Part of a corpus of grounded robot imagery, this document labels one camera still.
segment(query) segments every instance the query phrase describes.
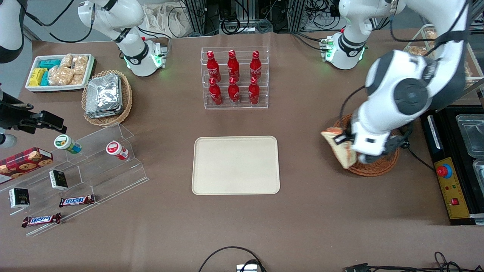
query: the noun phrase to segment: white bag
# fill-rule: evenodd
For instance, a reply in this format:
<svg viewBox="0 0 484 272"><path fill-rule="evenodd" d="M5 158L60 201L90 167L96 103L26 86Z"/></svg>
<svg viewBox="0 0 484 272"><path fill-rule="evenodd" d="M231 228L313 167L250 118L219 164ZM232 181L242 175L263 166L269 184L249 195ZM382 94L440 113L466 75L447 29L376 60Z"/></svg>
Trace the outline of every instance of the white bag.
<svg viewBox="0 0 484 272"><path fill-rule="evenodd" d="M143 10L149 31L165 33L172 38L184 37L193 32L185 12L186 7L181 1L145 4Z"/></svg>

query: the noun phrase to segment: emergency stop button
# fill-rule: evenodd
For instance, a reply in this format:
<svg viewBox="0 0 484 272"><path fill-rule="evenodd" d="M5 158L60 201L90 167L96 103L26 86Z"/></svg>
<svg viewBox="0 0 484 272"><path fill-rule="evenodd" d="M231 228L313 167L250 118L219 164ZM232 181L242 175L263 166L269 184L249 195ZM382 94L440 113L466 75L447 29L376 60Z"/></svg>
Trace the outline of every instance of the emergency stop button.
<svg viewBox="0 0 484 272"><path fill-rule="evenodd" d="M441 166L437 167L437 175L448 179L452 176L452 168L448 164L442 164Z"/></svg>

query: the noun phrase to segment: red cookie box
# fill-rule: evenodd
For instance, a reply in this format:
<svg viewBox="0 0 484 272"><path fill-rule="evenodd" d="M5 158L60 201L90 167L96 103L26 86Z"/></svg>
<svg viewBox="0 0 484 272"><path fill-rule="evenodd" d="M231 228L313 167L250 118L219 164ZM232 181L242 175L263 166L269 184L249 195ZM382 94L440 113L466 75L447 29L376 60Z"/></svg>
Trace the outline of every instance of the red cookie box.
<svg viewBox="0 0 484 272"><path fill-rule="evenodd" d="M38 147L32 147L19 154L0 160L0 184L53 162L54 157L52 153Z"/></svg>

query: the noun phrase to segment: wicker basket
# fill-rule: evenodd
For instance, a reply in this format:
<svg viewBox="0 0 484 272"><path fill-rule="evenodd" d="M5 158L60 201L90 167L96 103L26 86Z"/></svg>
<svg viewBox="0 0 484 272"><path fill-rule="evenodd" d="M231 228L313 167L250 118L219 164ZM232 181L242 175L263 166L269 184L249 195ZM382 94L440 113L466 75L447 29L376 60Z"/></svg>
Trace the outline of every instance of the wicker basket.
<svg viewBox="0 0 484 272"><path fill-rule="evenodd" d="M90 118L86 114L84 114L84 118L93 125L107 127L114 123L121 123L123 122L126 117L128 117L129 112L131 111L131 106L133 104L133 93L131 92L131 86L129 85L128 79L119 71L107 70L102 71L98 74L95 74L94 77L101 77L107 74L117 74L121 78L121 91L122 91L122 104L124 107L123 112L120 115L114 116L107 116L102 118ZM86 93L87 93L87 85L84 87L82 91L82 101L81 106L84 111L86 111Z"/></svg>
<svg viewBox="0 0 484 272"><path fill-rule="evenodd" d="M350 120L351 120L351 114L345 115L343 117L344 124L348 125ZM341 127L339 120L336 121L336 123L334 124L334 127ZM397 135L396 131L392 131L392 135ZM393 152L392 154L381 157L374 163L362 164L357 161L355 164L350 166L348 170L357 175L365 176L365 177L380 176L390 172L390 170L396 165L396 162L398 161L399 156L400 156L400 148L395 150L395 152Z"/></svg>

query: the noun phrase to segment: table surface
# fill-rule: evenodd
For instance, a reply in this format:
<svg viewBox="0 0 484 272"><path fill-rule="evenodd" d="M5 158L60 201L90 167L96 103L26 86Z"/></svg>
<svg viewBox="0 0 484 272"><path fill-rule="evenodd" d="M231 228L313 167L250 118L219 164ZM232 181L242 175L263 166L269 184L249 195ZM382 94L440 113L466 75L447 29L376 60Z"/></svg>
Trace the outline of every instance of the table surface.
<svg viewBox="0 0 484 272"><path fill-rule="evenodd" d="M411 38L417 30L397 31ZM313 33L324 37L328 33ZM264 110L205 110L200 82L203 46L270 47L270 106ZM316 50L288 34L217 35L176 39L166 68L136 77L112 42L34 42L33 55L91 53L96 71L123 72L133 108L123 123L150 178L109 202L37 237L25 237L18 217L1 210L1 271L197 271L214 250L237 245L262 259L268 271L341 271L371 265L428 267L433 253L464 268L483 263L484 227L449 225L434 172L402 151L395 168L364 178L341 168L320 131L336 121L344 98L364 83L373 61L405 44L376 31L352 70L321 61ZM81 138L100 127L83 118L81 93L34 94L22 101L65 119ZM355 95L352 112L366 99ZM430 162L420 124L413 150ZM53 149L57 135L13 132L14 154ZM281 189L275 195L196 196L191 190L194 142L202 136L271 135L277 138ZM228 250L205 271L233 271L251 257Z"/></svg>

